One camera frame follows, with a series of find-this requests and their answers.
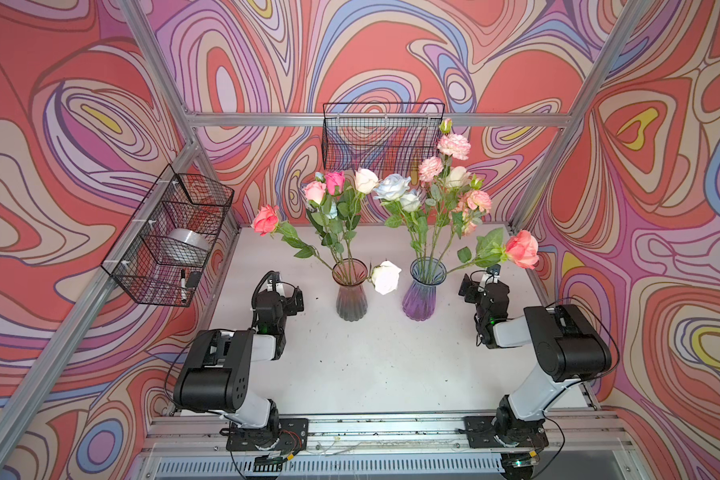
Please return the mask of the blue white rose stem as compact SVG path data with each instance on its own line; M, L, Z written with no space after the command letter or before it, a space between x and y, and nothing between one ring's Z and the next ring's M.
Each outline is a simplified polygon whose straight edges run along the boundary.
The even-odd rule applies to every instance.
M408 230L411 247L417 258L424 258L429 230L428 213L416 190L405 193L400 199L401 216Z

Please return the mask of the black marker pen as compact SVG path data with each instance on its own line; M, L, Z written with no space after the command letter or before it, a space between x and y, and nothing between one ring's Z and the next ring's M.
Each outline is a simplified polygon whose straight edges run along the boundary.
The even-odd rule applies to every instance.
M188 293L187 293L187 275L186 270L181 269L180 271L180 296L181 296L181 303L186 304L188 302Z

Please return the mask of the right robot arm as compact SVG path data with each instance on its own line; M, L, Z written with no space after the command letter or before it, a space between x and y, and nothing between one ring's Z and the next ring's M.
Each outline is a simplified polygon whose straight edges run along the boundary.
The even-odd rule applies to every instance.
M477 448L548 446L546 411L568 388L593 380L613 365L610 348L571 304L531 306L508 317L509 287L486 274L465 275L458 294L476 307L477 343L489 349L533 347L536 365L518 389L505 395L492 417L468 416L464 433Z

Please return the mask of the purple glass vase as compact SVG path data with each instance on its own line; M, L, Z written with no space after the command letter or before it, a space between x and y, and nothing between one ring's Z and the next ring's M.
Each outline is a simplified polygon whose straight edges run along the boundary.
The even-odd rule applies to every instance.
M412 283L402 302L405 315L414 321L428 320L437 303L437 288L446 280L447 269L436 258L414 260L409 269Z

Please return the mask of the pale pink rose stem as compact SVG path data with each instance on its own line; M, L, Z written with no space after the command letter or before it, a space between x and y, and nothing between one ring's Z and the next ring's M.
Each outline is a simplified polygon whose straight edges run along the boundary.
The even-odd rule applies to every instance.
M330 250L330 237L327 235L327 231L325 229L327 220L322 214L322 207L325 204L326 196L325 182L320 180L310 182L304 187L303 194L307 206L307 218L316 229L317 234L320 236L321 244Z

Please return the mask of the pink carnation stem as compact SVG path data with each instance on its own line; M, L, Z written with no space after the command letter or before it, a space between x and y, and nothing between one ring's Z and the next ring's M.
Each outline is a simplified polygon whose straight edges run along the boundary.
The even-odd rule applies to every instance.
M471 151L469 140L453 131L450 118L441 122L439 130L436 153L423 160L418 169L423 212L432 221L428 235L432 243L448 228L453 212L467 216L465 197L471 189L470 174L464 166Z

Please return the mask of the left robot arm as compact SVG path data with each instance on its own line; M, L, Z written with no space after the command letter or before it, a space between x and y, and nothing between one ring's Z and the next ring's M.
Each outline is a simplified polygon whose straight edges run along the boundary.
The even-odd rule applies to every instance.
M290 316L304 310L301 290L285 296L276 285L253 297L253 325L204 330L195 337L173 387L179 410L215 414L228 422L221 435L232 451L294 454L306 445L308 422L282 422L276 403L250 386L251 365L281 358Z

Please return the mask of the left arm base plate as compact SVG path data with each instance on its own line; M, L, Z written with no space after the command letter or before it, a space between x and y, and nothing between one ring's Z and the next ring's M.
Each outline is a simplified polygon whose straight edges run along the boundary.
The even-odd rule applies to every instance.
M230 452L265 452L295 454L308 444L309 420L295 417L270 420L258 429L242 428L232 423L225 429L226 449Z

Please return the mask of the light blue carnation stem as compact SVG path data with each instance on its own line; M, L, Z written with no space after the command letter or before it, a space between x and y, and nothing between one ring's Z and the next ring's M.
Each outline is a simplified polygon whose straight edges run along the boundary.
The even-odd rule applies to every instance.
M328 200L322 207L322 214L329 220L338 217L338 208L333 200Z

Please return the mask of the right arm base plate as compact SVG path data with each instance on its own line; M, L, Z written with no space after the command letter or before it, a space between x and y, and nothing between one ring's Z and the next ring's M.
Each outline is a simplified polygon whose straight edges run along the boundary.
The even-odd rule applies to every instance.
M530 448L542 450L549 440L542 420L505 416L466 416L464 434L471 448Z

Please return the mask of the pink grey glass vase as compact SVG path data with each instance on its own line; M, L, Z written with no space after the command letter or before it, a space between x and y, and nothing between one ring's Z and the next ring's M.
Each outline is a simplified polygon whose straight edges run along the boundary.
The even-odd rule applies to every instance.
M367 313L368 302L364 291L367 275L367 266L355 258L342 260L333 267L332 278L339 288L335 308L344 321L359 321Z

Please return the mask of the red pink rose stem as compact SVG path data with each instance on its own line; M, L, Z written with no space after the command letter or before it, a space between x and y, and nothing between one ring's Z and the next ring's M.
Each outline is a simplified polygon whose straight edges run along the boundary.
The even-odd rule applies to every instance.
M288 221L281 220L271 205L261 207L252 222L253 230L260 236L279 235L281 240L296 250L294 256L300 259L315 258L329 270L333 269L318 253L315 246L306 243L296 228Z

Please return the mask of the large salmon pink rose stem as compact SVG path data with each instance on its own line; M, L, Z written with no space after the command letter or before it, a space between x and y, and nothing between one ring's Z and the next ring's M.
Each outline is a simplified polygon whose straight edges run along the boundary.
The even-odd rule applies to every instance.
M457 252L459 265L448 270L453 273L468 267L476 266L487 269L494 265L512 262L522 269L534 270L539 262L538 241L527 230L521 230L503 241L502 228L491 230L485 235L477 237L474 250L462 248Z

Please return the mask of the cream blush rose stem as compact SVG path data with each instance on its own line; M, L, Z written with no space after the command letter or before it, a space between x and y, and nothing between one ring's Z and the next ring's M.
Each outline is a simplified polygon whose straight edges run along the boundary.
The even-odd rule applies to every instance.
M344 203L346 204L346 220L344 243L347 248L347 256L352 258L351 242L354 239L361 219L361 211L366 197L378 186L378 176L371 170L360 168L355 171L353 184L347 187L344 192Z

